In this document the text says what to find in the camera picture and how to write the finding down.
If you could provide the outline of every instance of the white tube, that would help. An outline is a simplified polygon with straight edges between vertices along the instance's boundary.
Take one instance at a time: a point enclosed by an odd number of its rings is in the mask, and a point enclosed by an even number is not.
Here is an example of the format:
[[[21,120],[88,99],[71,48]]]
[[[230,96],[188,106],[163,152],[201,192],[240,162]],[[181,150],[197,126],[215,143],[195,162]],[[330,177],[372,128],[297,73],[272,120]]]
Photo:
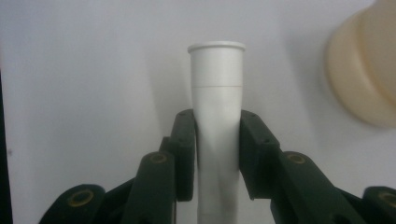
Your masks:
[[[215,41],[189,47],[198,126],[198,223],[237,220],[239,122],[245,46]]]

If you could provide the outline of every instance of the tube lip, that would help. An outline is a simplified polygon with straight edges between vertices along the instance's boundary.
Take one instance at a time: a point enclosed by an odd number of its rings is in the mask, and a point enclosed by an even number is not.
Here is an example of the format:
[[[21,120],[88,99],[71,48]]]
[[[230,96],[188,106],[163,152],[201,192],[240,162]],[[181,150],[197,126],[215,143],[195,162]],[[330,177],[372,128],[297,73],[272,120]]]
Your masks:
[[[245,51],[246,46],[242,43],[234,42],[234,41],[207,41],[189,46],[187,48],[187,52],[191,53],[197,49],[208,49],[208,48],[232,48],[232,49],[241,49],[242,51]]]

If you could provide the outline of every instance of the beige object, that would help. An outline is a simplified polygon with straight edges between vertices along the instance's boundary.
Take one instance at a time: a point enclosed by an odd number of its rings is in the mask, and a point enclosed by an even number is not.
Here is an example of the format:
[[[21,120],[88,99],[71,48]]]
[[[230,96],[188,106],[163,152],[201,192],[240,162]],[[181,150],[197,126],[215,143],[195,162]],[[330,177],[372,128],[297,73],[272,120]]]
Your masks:
[[[378,0],[349,18],[327,52],[332,88],[357,117],[396,127],[396,0]]]

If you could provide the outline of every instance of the black bracket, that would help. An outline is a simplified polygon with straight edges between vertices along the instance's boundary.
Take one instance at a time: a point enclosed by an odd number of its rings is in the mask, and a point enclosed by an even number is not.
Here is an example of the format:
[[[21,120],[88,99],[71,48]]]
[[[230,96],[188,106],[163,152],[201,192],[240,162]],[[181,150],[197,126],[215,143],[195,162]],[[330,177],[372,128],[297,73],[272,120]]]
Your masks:
[[[259,116],[242,111],[239,166],[250,199],[271,199],[277,224],[396,224],[396,190],[368,188],[362,199],[336,188],[307,156],[282,152]],[[62,194],[40,224],[171,224],[176,201],[191,200],[195,160],[192,110],[177,114],[159,152],[134,179],[105,193],[81,185]]]

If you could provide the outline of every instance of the white background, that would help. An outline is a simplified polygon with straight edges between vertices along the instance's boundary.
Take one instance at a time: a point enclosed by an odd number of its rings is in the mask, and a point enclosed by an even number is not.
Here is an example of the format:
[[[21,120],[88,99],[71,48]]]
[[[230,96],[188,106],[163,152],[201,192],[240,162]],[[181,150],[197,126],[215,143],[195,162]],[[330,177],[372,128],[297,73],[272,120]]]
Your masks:
[[[6,1],[0,53],[16,224],[37,223],[65,190],[110,190],[191,108],[187,46],[247,45],[243,107],[284,150],[311,157],[335,186],[361,196],[396,188],[396,130],[351,116],[332,96],[323,58],[332,32],[371,0]],[[196,201],[178,204],[196,223]],[[241,179],[239,223],[274,223]]]

